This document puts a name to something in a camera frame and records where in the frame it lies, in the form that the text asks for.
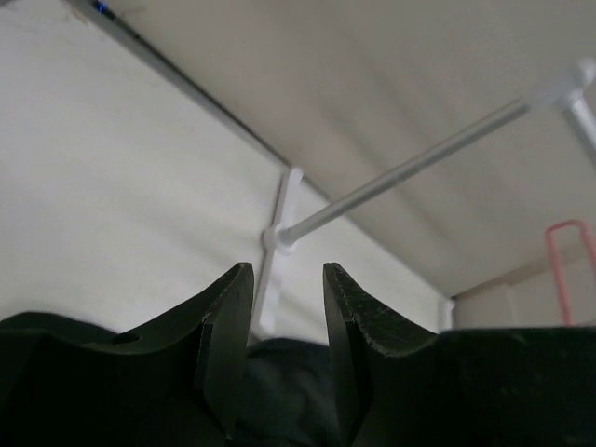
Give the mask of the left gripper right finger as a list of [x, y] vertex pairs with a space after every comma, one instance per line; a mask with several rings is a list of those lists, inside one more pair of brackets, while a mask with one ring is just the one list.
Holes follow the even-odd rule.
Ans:
[[345, 442], [437, 439], [437, 336], [323, 267], [336, 411]]

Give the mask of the black trousers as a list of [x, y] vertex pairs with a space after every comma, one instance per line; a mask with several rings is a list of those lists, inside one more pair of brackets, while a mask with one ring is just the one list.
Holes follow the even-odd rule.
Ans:
[[[486, 346], [440, 345], [434, 372], [413, 357], [372, 391], [357, 440], [368, 446], [591, 446], [595, 391], [590, 363], [566, 362], [553, 380], [514, 385], [518, 371]], [[272, 339], [247, 353], [235, 446], [337, 446], [340, 426], [326, 346]]]

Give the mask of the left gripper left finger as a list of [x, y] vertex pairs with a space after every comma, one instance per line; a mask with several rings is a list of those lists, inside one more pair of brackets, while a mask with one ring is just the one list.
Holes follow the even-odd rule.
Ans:
[[149, 348], [143, 370], [165, 397], [145, 405], [130, 438], [228, 438], [235, 429], [253, 302], [251, 264], [113, 340]]

